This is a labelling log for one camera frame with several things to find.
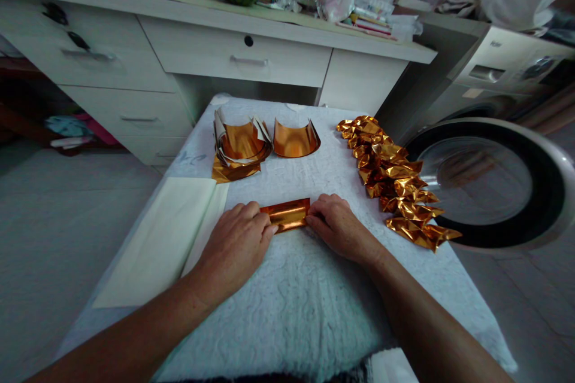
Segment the table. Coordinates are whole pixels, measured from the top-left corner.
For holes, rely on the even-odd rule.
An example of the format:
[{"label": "table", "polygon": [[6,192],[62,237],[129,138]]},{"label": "table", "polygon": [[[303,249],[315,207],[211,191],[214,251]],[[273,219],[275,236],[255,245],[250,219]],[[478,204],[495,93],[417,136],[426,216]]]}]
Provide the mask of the table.
[{"label": "table", "polygon": [[[346,198],[360,221],[406,269],[508,370],[516,368],[498,324],[449,244],[437,254],[413,245],[385,227],[377,199],[367,198],[347,141],[335,131],[344,118],[362,113],[283,103],[214,98],[166,172],[166,177],[211,177],[213,115],[222,107],[229,124],[257,114],[287,127],[310,118],[322,140],[315,153],[299,159],[272,154],[262,172],[230,184],[226,209],[238,202],[262,206],[321,193]],[[157,190],[98,283],[65,338],[59,356],[133,311],[92,309],[122,250],[153,202]],[[309,229],[276,236],[250,281],[196,329],[156,375],[159,381],[233,378],[280,372],[320,382],[351,369],[364,357],[397,345],[381,301],[366,274],[334,253]]]}]

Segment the washing machine door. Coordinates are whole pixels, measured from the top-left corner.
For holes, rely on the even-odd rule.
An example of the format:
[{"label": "washing machine door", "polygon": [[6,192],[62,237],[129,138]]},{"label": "washing machine door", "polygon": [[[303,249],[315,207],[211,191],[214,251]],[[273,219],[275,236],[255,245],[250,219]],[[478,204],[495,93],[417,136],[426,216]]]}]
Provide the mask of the washing machine door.
[{"label": "washing machine door", "polygon": [[460,118],[420,131],[406,146],[445,209],[437,224],[487,253],[530,250],[575,220],[575,169],[547,138],[508,121]]}]

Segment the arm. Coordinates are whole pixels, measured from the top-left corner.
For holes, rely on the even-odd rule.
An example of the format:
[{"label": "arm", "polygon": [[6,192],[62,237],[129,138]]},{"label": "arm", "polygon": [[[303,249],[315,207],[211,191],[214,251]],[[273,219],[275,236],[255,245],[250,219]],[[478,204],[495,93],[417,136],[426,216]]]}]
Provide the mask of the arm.
[{"label": "arm", "polygon": [[276,230],[257,202],[226,211],[189,274],[29,382],[149,381],[179,342],[253,275]]},{"label": "arm", "polygon": [[367,270],[401,347],[421,383],[513,382],[395,257],[353,215],[349,204],[322,194],[307,223],[339,255]]}]

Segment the curved gold foil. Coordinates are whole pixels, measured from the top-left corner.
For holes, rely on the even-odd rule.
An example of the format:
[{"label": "curved gold foil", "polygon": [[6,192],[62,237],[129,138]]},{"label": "curved gold foil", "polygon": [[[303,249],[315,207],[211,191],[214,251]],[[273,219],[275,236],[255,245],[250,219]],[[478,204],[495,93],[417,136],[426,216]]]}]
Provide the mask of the curved gold foil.
[{"label": "curved gold foil", "polygon": [[407,150],[395,145],[377,120],[361,115],[341,121],[336,128],[358,160],[367,195],[379,197],[380,209],[397,216],[386,220],[388,228],[433,252],[445,241],[461,236],[455,230],[427,224],[444,211],[421,205],[439,202],[431,191],[423,190],[427,186],[419,178],[423,162],[408,162]]},{"label": "curved gold foil", "polygon": [[214,134],[216,156],[211,177],[218,184],[260,172],[260,164],[273,151],[268,129],[255,115],[250,123],[230,126],[224,123],[220,108],[214,113]]},{"label": "curved gold foil", "polygon": [[276,234],[286,230],[306,226],[305,216],[310,210],[310,198],[292,200],[291,202],[278,203],[277,205],[265,206],[259,212],[265,212],[270,216],[271,224],[277,225]]},{"label": "curved gold foil", "polygon": [[317,151],[322,141],[311,120],[306,127],[291,129],[282,126],[276,119],[274,148],[280,157],[304,157]]}]

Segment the desk drawer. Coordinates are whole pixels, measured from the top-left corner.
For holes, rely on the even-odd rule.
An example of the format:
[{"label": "desk drawer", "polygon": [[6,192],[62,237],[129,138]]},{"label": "desk drawer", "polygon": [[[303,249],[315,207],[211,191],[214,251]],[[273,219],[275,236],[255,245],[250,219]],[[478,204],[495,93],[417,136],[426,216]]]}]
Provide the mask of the desk drawer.
[{"label": "desk drawer", "polygon": [[331,48],[151,17],[138,18],[166,72],[323,86]]},{"label": "desk drawer", "polygon": [[185,138],[192,131],[186,107],[176,93],[60,88],[114,136]]},{"label": "desk drawer", "polygon": [[[69,25],[42,15],[49,0],[0,0],[0,33],[56,84],[173,92],[133,14],[57,2]],[[94,58],[67,31],[80,35]]]},{"label": "desk drawer", "polygon": [[169,166],[186,142],[186,138],[156,136],[117,136],[116,138],[143,164],[149,166]]}]

